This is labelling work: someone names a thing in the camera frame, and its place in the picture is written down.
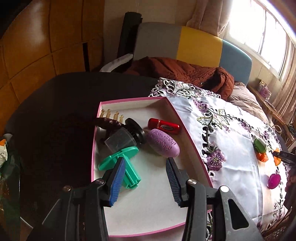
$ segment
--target white tray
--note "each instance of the white tray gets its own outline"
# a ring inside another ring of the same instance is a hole
[[[142,128],[147,128],[150,118],[177,123],[181,126],[179,135],[172,138],[180,147],[180,155],[175,158],[179,169],[186,169],[190,178],[199,180],[205,186],[211,182],[202,160],[192,140],[166,97],[145,97],[135,99],[101,102],[101,110],[111,109],[111,118],[116,111],[125,119],[134,119]],[[105,130],[95,128],[92,181],[103,176],[98,164],[108,156],[106,147],[99,141]],[[141,177],[135,189],[121,188],[117,202],[112,208],[105,207],[106,223],[110,236],[130,237],[153,234],[183,225],[187,208],[180,208],[172,195],[165,171],[166,158],[158,155],[146,143],[139,148],[139,153],[131,158],[131,163]]]

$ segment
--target small orange object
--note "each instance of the small orange object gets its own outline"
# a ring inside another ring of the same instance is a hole
[[[3,139],[2,141],[0,141],[0,146],[4,146],[5,145],[6,140]]]
[[[274,156],[274,164],[278,166],[280,163],[281,163],[281,159]]]
[[[257,159],[259,160],[259,158],[261,157],[262,154],[257,151],[255,151],[255,154],[256,154]]]
[[[268,156],[266,155],[266,153],[261,154],[261,156],[258,158],[259,161],[261,162],[267,162],[268,161]]]

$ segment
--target red container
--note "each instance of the red container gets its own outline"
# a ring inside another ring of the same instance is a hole
[[[149,129],[158,129],[168,134],[177,135],[181,128],[179,125],[164,120],[159,120],[155,118],[150,118],[148,121]]]

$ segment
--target magenta round object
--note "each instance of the magenta round object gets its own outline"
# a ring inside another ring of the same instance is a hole
[[[268,180],[268,188],[275,189],[281,181],[280,174],[271,174]]]
[[[176,157],[180,154],[177,142],[161,130],[153,129],[146,135],[147,142],[158,154]]]

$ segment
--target window frame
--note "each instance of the window frame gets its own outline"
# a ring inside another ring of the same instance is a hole
[[[283,56],[283,60],[282,60],[282,64],[281,64],[281,68],[279,70],[279,72],[277,72],[276,69],[274,69],[268,61],[266,61],[263,56],[261,56],[261,52],[262,52],[262,48],[263,48],[263,44],[264,44],[264,40],[265,40],[265,34],[266,34],[266,21],[267,21],[267,17],[266,17],[266,12],[268,12],[274,19],[276,22],[278,22],[280,25],[281,23],[277,20],[277,18],[259,1],[257,0],[253,0],[255,3],[257,3],[259,6],[261,6],[263,8],[263,10],[265,11],[265,27],[264,27],[264,32],[263,32],[263,37],[262,37],[262,42],[260,44],[259,47],[259,52],[256,52],[255,50],[253,50],[251,47],[249,47],[248,45],[246,45],[245,43],[242,44],[241,42],[237,41],[235,38],[233,38],[229,31],[230,31],[230,25],[231,23],[229,22],[226,29],[225,29],[225,34],[223,36],[224,40],[227,40],[228,42],[234,44],[235,46],[237,46],[238,48],[247,51],[250,55],[252,55],[253,57],[255,57],[259,62],[261,62],[267,69],[269,69],[271,71],[271,73],[277,78],[280,79],[280,76],[282,74],[282,70],[283,70],[283,66],[284,66],[284,62],[285,62],[285,57],[286,57],[286,52],[287,52],[287,34],[286,34],[286,43],[285,43],[285,54]]]

